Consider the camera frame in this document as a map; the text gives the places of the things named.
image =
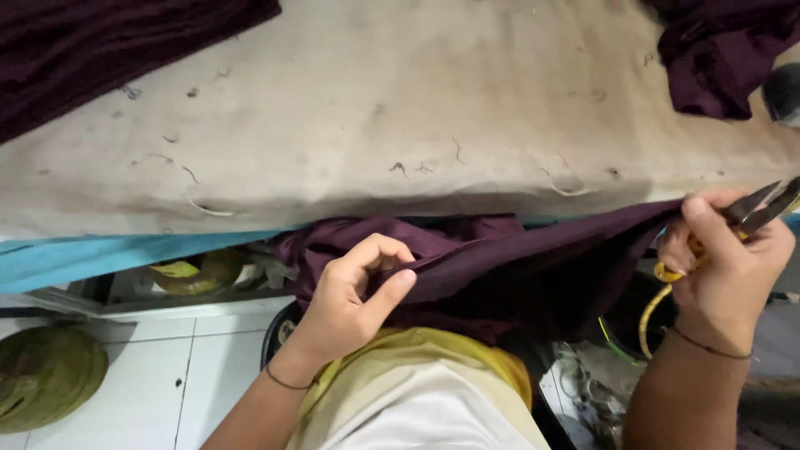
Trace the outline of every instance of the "black wrist bracelet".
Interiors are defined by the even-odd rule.
[[[702,348],[703,350],[705,350],[706,352],[709,352],[712,355],[722,356],[722,357],[725,357],[725,358],[730,358],[732,360],[739,360],[739,361],[749,360],[750,357],[753,356],[753,352],[750,352],[750,354],[746,355],[746,356],[729,355],[727,353],[720,352],[716,348],[708,347],[706,345],[700,344],[698,341],[693,340],[689,336],[684,335],[683,333],[681,333],[681,331],[678,330],[678,327],[672,327],[672,329],[675,330],[675,332],[678,333],[678,335],[681,336],[689,344],[692,344],[692,345],[694,345],[695,347],[698,347],[698,348]]]
[[[280,384],[281,386],[283,386],[284,388],[287,388],[287,389],[294,389],[295,391],[307,391],[311,386],[314,386],[314,384],[317,383],[317,379],[316,379],[316,377],[314,377],[314,379],[311,380],[311,383],[309,383],[308,386],[305,386],[304,388],[298,388],[297,386],[290,386],[289,384],[286,384],[286,383],[282,382],[281,380],[275,378],[274,375],[272,375],[272,372],[270,372],[270,365],[269,364],[267,364],[264,367],[264,372],[266,372],[267,376],[269,376],[275,383],[278,383],[278,384]]]

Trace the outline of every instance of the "hand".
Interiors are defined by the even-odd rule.
[[[413,271],[399,271],[362,301],[369,273],[413,261],[396,239],[377,233],[364,239],[325,266],[311,305],[283,347],[320,367],[363,347],[417,281]]]
[[[705,345],[722,346],[719,351],[746,354],[766,299],[792,254],[794,235],[776,219],[742,243],[716,209],[744,195],[719,190],[687,198],[683,219],[668,226],[658,257],[673,271],[689,274],[673,283],[681,331]],[[687,243],[690,233],[706,248],[708,261],[700,268]]]

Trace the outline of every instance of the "scissors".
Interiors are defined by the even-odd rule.
[[[743,241],[777,217],[792,211],[798,201],[800,201],[800,176],[792,178],[786,184],[783,181],[772,183],[733,202],[719,213],[728,222],[730,229]],[[689,236],[689,249],[697,257],[698,267],[708,259],[706,249],[694,235]],[[665,283],[673,283],[683,278],[683,275],[671,271],[664,263],[656,264],[653,272],[656,278]]]

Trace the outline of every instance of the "maroon velvet fabric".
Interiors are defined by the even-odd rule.
[[[277,0],[0,0],[0,143],[280,12]]]
[[[679,204],[645,203],[531,231],[513,215],[447,219],[425,229],[386,217],[330,219],[276,236],[270,246],[299,270],[292,288],[304,308],[327,263],[381,233],[417,258],[408,266],[417,284],[388,324],[436,327],[487,344],[512,327],[539,340],[582,340],[621,297]],[[367,293],[394,272],[374,276]]]
[[[670,22],[658,43],[675,110],[752,117],[747,97],[800,41],[796,0],[646,0]]]

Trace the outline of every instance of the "folded fabric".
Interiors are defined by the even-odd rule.
[[[0,143],[280,11],[277,0],[0,2]]]
[[[796,0],[646,0],[670,24],[658,43],[675,110],[752,117],[747,97],[800,41]]]
[[[513,327],[538,340],[582,340],[622,295],[636,263],[678,213],[679,201],[644,203],[524,231],[512,215],[460,217],[423,229],[400,219],[330,219],[270,241],[298,270],[302,307],[322,269],[372,233],[403,241],[417,284],[387,324],[432,327],[494,345]],[[394,274],[370,280],[367,294]]]

